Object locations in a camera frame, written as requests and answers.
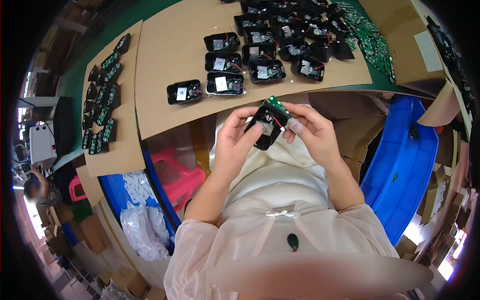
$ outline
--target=person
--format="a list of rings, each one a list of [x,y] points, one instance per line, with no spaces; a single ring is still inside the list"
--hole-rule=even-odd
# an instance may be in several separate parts
[[[217,125],[212,173],[175,237],[164,277],[169,299],[244,299],[209,283],[206,272],[249,256],[360,252],[398,258],[340,156],[332,122],[309,105],[282,104],[294,119],[267,151],[252,147],[261,124],[244,134],[258,108],[239,108]]]
[[[60,190],[52,180],[48,180],[35,167],[31,167],[35,177],[24,184],[24,194],[29,203],[38,207],[49,208],[62,201]]]

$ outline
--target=white label on box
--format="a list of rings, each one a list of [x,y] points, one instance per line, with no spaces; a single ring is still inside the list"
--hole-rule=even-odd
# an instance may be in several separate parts
[[[216,86],[216,91],[217,92],[223,92],[223,91],[228,90],[227,78],[225,76],[215,78],[215,86]]]
[[[433,43],[432,38],[428,31],[420,32],[417,35],[414,35],[415,41],[419,46],[425,67],[427,67],[428,72],[435,72],[443,70],[442,62],[437,53],[437,48]]]

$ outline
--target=green table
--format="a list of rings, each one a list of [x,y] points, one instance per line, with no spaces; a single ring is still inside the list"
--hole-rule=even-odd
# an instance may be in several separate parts
[[[92,38],[89,41],[89,45],[83,50],[83,52],[77,57],[76,61],[73,62],[72,66],[64,74],[63,79],[59,83],[58,95],[61,96],[70,96],[73,98],[73,123],[75,132],[74,142],[72,147],[72,152],[61,157],[57,163],[54,165],[54,171],[65,165],[66,163],[72,161],[78,156],[83,154],[83,149],[81,148],[82,143],[82,128],[81,128],[81,113],[82,110],[82,88],[83,80],[86,72],[87,64],[100,52],[106,44],[116,38],[123,31],[128,29],[130,26],[138,22],[139,20],[146,20],[151,16],[155,15],[157,12],[167,8],[168,6],[179,2],[179,0],[137,0],[135,3],[126,4],[131,0],[118,0],[115,5],[122,5],[122,2],[125,6],[129,6],[127,9],[124,9],[118,15],[113,17],[111,22],[105,22],[103,30]],[[357,0],[343,0],[344,2],[350,3],[355,7],[360,13],[365,17],[368,17],[365,10],[358,3]],[[104,15],[114,14],[113,12],[105,12]],[[372,78],[372,84],[360,84],[360,85],[349,85],[334,87],[332,89],[352,89],[352,90],[380,90],[380,91],[389,91],[393,93],[405,93],[417,96],[427,96],[424,93],[414,91],[408,88],[404,88],[393,84],[390,82],[387,76],[383,75],[379,70],[373,67],[367,62],[370,76]]]

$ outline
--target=stool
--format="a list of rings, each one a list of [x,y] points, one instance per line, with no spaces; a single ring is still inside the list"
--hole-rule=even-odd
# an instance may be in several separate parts
[[[68,190],[70,191],[70,198],[72,199],[72,202],[80,201],[87,198],[87,195],[85,195],[85,191],[82,187],[82,184],[80,183],[78,175],[75,176],[72,181],[70,181],[70,184],[68,185]]]
[[[165,190],[170,203],[175,202],[183,196],[181,203],[173,207],[175,212],[179,212],[184,209],[187,201],[191,199],[195,189],[205,180],[205,172],[200,168],[194,170],[187,169],[173,158],[172,153],[174,151],[175,149],[172,147],[166,147],[162,151],[151,155],[151,158],[153,163],[161,160],[165,161],[169,166],[180,173],[180,178],[172,183],[163,185],[163,189]]]

